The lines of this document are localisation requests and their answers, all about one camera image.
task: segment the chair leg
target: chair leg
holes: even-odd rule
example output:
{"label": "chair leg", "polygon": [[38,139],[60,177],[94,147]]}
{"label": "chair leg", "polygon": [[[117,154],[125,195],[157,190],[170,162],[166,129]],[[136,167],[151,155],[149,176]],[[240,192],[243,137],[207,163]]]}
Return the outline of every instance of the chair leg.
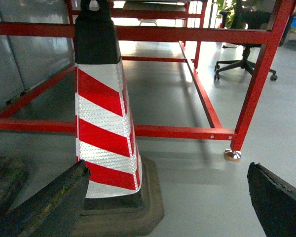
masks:
{"label": "chair leg", "polygon": [[252,75],[252,73],[253,73],[253,68],[251,67],[250,63],[249,63],[249,62],[246,62],[243,66],[244,66],[244,68],[246,69],[246,71],[247,71],[248,73],[250,73],[250,75]]}
{"label": "chair leg", "polygon": [[273,69],[270,69],[270,73],[272,73],[273,75],[275,75],[276,74],[276,71],[273,70]]}
{"label": "chair leg", "polygon": [[217,61],[216,65],[218,64],[232,64],[232,63],[236,63],[239,62],[240,60],[229,60],[229,61]]}
{"label": "chair leg", "polygon": [[256,64],[250,61],[247,61],[247,63],[249,64],[250,67],[255,68]]}
{"label": "chair leg", "polygon": [[239,68],[239,67],[242,67],[243,66],[243,62],[242,61],[236,61],[226,67],[223,67],[223,68],[219,68],[216,70],[216,74],[219,74],[220,72],[223,72],[223,71],[227,71],[227,70],[230,70],[230,69],[233,69],[233,68]]}

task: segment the black rubber base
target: black rubber base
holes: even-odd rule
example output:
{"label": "black rubber base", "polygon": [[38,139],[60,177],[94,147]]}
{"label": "black rubber base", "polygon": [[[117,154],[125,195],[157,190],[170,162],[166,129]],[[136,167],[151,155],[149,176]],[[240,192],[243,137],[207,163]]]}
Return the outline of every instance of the black rubber base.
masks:
{"label": "black rubber base", "polygon": [[74,237],[137,237],[152,232],[164,216],[163,202],[155,163],[147,158],[142,158],[142,163],[141,192],[129,195],[127,202],[118,202],[115,197],[114,208],[101,201],[102,211],[95,207],[95,214],[79,217]]}
{"label": "black rubber base", "polygon": [[19,159],[0,158],[0,217],[9,209],[28,177]]}

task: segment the epoxy floor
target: epoxy floor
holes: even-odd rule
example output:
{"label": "epoxy floor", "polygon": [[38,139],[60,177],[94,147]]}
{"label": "epoxy floor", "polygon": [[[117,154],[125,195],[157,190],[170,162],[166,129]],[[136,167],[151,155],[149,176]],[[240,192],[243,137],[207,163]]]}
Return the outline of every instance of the epoxy floor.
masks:
{"label": "epoxy floor", "polygon": [[[181,57],[176,43],[120,45],[123,55]],[[234,69],[213,80],[217,60],[242,54],[242,47],[221,45],[202,43],[199,76],[223,126],[234,128],[251,77]],[[258,53],[253,49],[250,59],[255,61]],[[209,127],[185,64],[123,64],[135,124]],[[279,48],[272,68],[279,78],[265,83],[240,162],[224,160],[226,141],[138,137],[141,155],[157,164],[165,207],[165,217],[150,237],[265,236],[251,206],[246,175],[250,162],[260,162],[296,187],[296,48]],[[74,120],[74,75],[15,116]],[[75,139],[67,134],[0,132],[0,156],[21,158],[30,170],[17,206],[74,163]]]}

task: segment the office chair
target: office chair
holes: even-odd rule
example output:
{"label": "office chair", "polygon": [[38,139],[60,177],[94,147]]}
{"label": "office chair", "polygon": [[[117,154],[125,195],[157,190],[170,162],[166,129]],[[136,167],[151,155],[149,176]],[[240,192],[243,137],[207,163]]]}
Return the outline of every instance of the office chair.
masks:
{"label": "office chair", "polygon": [[[264,24],[268,24],[268,22],[270,20],[270,16],[272,15],[271,12],[261,11],[259,9],[256,11],[253,11],[256,8],[255,8],[255,6],[250,6],[250,5],[247,5],[246,8],[243,8],[243,3],[244,2],[242,0],[237,0],[237,2],[236,2],[234,19],[233,19],[231,27],[230,27],[231,29],[244,29],[246,24],[248,24],[248,29],[256,30],[256,29],[261,29],[261,27]],[[220,14],[222,15],[222,22],[224,24],[226,24],[226,17],[227,17],[227,15],[229,15],[229,13],[226,11],[222,11],[222,12],[220,12]],[[283,43],[285,41],[285,37],[287,36],[287,34],[290,30],[291,23],[292,23],[295,16],[296,16],[296,14],[289,18],[279,46],[283,45]],[[220,72],[227,71],[227,70],[230,70],[233,68],[238,68],[238,67],[245,69],[247,72],[249,72],[252,75],[256,64],[253,62],[250,62],[248,60],[248,57],[250,55],[250,49],[253,47],[261,47],[261,44],[237,43],[237,45],[244,46],[244,50],[242,53],[242,60],[217,61],[216,65],[215,65],[214,80],[220,79]],[[220,68],[219,64],[229,64],[229,65],[225,66],[223,68]],[[272,73],[272,76],[270,79],[277,80],[276,71],[273,69],[270,69],[269,72]]]}

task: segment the metal wall panel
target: metal wall panel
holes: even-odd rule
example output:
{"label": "metal wall panel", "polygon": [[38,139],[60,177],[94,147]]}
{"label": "metal wall panel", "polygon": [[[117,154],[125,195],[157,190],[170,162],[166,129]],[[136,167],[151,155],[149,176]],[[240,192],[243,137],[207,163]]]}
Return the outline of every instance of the metal wall panel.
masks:
{"label": "metal wall panel", "polygon": [[[63,0],[0,0],[6,22],[68,23]],[[52,37],[9,37],[26,89],[46,80],[73,63],[72,39]]]}
{"label": "metal wall panel", "polygon": [[0,107],[24,90],[7,36],[0,36]]}

